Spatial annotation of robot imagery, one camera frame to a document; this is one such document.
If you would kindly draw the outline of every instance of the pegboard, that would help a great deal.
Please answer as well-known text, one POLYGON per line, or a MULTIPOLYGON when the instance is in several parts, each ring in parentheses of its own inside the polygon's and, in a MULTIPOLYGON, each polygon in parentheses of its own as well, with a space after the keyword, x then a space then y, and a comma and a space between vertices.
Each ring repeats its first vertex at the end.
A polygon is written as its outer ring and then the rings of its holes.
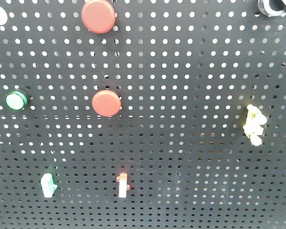
POLYGON ((83 4, 0 0, 0 229, 286 229, 286 17, 255 0, 114 0, 98 35, 83 4), (14 88, 23 111, 4 103, 14 88), (106 88, 123 106, 109 118, 91 106, 106 88), (248 104, 268 118, 258 147, 248 104))

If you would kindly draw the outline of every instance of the white plastic connector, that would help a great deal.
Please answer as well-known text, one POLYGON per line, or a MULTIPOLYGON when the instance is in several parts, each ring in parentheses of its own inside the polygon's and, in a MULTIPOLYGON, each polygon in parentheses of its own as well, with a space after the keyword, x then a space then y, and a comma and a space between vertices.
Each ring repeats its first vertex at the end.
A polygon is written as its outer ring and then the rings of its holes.
POLYGON ((244 132, 254 146, 260 146, 263 141, 259 135, 262 135, 264 131, 260 125, 266 124, 267 118, 256 106, 250 104, 247 109, 248 115, 246 124, 243 126, 244 132))
POLYGON ((57 185, 53 183, 53 176, 51 173, 46 173, 41 178, 41 188, 45 198, 51 198, 57 185))

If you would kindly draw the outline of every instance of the plastic clip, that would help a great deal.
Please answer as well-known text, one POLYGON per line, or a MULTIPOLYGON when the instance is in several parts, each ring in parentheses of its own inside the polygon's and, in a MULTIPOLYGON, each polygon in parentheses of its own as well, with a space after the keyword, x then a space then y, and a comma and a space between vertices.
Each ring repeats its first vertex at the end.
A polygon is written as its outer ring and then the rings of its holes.
POLYGON ((119 182, 119 198, 126 198, 126 191, 130 189, 130 185, 127 184, 127 173, 121 173, 116 181, 119 182))
POLYGON ((263 142, 259 135, 262 135, 264 131, 260 125, 266 124, 267 118, 256 106, 250 104, 247 106, 247 109, 248 115, 243 129, 247 137, 250 139, 250 142, 254 146, 260 146, 263 142))

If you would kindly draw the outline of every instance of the green button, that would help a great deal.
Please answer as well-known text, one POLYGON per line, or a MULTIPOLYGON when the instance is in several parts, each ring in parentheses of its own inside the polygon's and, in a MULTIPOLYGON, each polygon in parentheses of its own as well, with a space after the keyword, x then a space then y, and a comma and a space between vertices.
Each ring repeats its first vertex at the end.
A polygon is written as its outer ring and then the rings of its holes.
POLYGON ((28 105, 28 96, 22 90, 12 90, 5 96, 5 103, 12 110, 23 110, 28 105))

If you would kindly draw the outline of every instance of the red button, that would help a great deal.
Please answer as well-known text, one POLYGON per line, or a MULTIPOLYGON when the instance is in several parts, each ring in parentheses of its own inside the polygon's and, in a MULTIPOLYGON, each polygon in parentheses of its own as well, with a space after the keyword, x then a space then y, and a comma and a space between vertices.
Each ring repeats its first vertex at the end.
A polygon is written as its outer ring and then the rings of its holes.
POLYGON ((82 21, 90 31, 106 33, 115 23, 114 8, 106 0, 90 0, 82 8, 82 21))
POLYGON ((109 117, 119 112, 121 100, 115 92, 103 90, 92 98, 92 107, 99 115, 109 117))

